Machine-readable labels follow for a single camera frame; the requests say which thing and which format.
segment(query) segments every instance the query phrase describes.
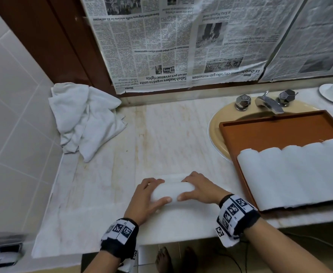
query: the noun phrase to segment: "brown tray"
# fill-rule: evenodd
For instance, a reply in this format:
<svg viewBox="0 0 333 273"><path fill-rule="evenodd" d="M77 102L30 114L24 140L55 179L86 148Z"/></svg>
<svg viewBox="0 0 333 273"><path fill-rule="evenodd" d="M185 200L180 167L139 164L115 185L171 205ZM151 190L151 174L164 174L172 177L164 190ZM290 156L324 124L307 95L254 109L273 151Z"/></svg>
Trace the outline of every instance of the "brown tray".
<svg viewBox="0 0 333 273"><path fill-rule="evenodd" d="M248 201L257 208L237 161L242 150L283 149L289 145L305 146L333 139L333 117L326 110L222 122L219 128Z"/></svg>

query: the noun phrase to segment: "faucet handle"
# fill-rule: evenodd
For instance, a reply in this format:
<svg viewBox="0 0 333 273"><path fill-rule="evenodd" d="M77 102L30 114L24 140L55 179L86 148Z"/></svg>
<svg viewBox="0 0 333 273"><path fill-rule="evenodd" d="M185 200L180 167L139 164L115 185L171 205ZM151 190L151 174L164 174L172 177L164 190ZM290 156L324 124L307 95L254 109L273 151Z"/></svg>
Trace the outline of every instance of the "faucet handle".
<svg viewBox="0 0 333 273"><path fill-rule="evenodd" d="M279 94L277 101L279 104L287 106L291 101L295 100L295 95L297 94L293 90L288 89Z"/></svg>
<svg viewBox="0 0 333 273"><path fill-rule="evenodd" d="M235 107L239 111L245 111L250 104L251 104L251 97L246 94L243 94L236 98Z"/></svg>

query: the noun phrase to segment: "person's left hand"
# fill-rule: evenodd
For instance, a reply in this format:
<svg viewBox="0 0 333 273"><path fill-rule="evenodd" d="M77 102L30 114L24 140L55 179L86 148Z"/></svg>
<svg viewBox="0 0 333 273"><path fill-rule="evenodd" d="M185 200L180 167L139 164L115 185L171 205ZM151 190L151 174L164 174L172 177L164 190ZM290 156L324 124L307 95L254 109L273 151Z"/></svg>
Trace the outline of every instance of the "person's left hand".
<svg viewBox="0 0 333 273"><path fill-rule="evenodd" d="M160 198L154 203L150 202L151 193L161 183L164 183L163 179L147 178L142 180L141 184L136 187L124 217L134 220L140 226L157 209L170 203L172 201L171 197Z"/></svg>

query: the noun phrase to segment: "faucet spout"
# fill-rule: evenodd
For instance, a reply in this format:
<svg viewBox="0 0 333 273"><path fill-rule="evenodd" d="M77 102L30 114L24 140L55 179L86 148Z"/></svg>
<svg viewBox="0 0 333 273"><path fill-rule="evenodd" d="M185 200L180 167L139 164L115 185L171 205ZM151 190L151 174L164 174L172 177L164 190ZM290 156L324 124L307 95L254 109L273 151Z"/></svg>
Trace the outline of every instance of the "faucet spout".
<svg viewBox="0 0 333 273"><path fill-rule="evenodd" d="M268 97L267 93L268 91L265 92L263 96L259 96L255 99L256 106L264 106L270 111L272 111L274 114L283 114L284 110L282 109L280 104L277 101L273 100L271 97Z"/></svg>

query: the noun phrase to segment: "beige sink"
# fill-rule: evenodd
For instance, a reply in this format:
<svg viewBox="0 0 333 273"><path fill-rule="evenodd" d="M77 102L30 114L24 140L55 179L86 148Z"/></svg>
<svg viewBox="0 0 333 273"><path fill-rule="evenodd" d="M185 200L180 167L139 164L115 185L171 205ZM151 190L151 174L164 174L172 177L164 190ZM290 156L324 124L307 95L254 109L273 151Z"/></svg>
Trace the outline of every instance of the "beige sink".
<svg viewBox="0 0 333 273"><path fill-rule="evenodd" d="M269 111L267 108L257 107L255 105L256 97L251 98L251 105L247 108L246 111L238 111L235 108L235 103L230 103L214 114L212 119L210 120L210 124L208 127L208 134L210 136L212 144L215 146L217 151L219 151L224 157L227 159L231 159L228 149L223 140L222 134L219 129L219 124L221 122L229 122L235 120L246 120L246 119L254 119L254 118L262 118L273 116L274 113ZM290 103L288 107L283 107L285 113L301 113L301 112L310 112L316 111L317 108L304 103L299 100L294 100Z"/></svg>

